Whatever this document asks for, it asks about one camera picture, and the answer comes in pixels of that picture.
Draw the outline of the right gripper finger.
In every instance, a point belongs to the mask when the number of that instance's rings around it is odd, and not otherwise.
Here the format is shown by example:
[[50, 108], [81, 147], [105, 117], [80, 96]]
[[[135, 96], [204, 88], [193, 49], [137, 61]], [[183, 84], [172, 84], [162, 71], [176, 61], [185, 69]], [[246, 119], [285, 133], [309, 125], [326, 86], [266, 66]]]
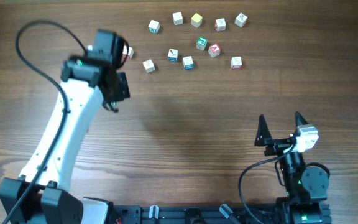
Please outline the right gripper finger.
[[265, 116], [262, 114], [259, 116], [258, 130], [254, 141], [254, 146], [271, 146], [273, 144], [273, 138], [270, 133], [269, 127], [265, 120]]
[[295, 126], [301, 126], [301, 125], [309, 125], [309, 122], [304, 119], [304, 117], [301, 115], [299, 111], [295, 113]]

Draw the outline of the red A block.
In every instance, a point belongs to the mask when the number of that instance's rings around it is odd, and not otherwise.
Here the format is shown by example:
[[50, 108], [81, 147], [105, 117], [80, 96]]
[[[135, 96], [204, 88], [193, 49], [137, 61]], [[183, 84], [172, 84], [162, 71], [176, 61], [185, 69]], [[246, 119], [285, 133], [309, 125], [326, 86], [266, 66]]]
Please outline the red A block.
[[211, 44], [208, 47], [208, 53], [212, 58], [218, 56], [220, 54], [220, 52], [221, 52], [221, 48], [217, 43]]

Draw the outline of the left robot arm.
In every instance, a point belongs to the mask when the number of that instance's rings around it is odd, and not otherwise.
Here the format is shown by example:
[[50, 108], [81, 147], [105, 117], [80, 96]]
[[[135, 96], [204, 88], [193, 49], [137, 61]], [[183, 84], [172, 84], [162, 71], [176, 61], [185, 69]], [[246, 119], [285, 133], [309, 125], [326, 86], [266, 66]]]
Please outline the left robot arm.
[[128, 50], [123, 37], [99, 30], [92, 49], [62, 63], [57, 102], [39, 145], [17, 179], [1, 182], [5, 223], [84, 223], [94, 211], [69, 193], [71, 177], [96, 113], [116, 113], [116, 104], [130, 97], [120, 71]]

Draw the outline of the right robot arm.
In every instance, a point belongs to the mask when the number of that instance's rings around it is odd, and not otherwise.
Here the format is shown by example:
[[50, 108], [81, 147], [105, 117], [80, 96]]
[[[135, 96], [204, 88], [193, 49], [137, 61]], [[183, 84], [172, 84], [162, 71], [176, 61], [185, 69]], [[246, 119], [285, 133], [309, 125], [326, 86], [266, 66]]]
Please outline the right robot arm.
[[330, 171], [318, 163], [306, 163], [303, 153], [312, 149], [319, 132], [299, 112], [295, 132], [288, 138], [274, 139], [263, 115], [259, 116], [255, 146], [264, 146], [265, 156], [275, 156], [275, 169], [287, 196], [276, 200], [281, 223], [331, 223], [327, 200]]

